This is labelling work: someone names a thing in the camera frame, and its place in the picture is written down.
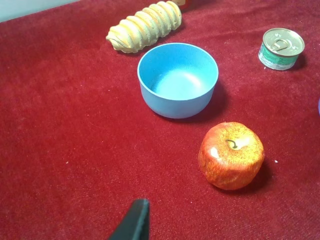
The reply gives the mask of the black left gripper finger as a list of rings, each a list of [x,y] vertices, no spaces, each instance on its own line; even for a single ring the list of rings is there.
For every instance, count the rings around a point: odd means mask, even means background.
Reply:
[[[149,240],[150,202],[145,198],[133,201],[124,218],[108,240]]]

